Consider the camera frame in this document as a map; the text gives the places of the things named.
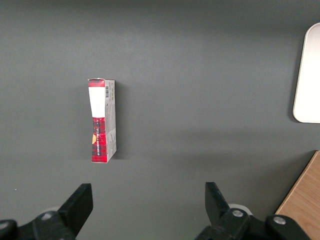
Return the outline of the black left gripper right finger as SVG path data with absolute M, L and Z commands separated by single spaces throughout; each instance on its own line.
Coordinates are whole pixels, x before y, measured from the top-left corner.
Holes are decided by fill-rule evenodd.
M 210 221 L 197 240 L 309 240 L 292 218 L 269 215 L 265 221 L 230 207 L 215 182 L 205 183 L 205 209 Z

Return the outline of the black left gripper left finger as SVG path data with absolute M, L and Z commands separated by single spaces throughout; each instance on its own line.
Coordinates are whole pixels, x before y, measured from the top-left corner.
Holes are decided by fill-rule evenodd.
M 25 225 L 0 221 L 2 240 L 75 240 L 93 210 L 92 185 L 81 184 L 58 210 L 47 210 Z

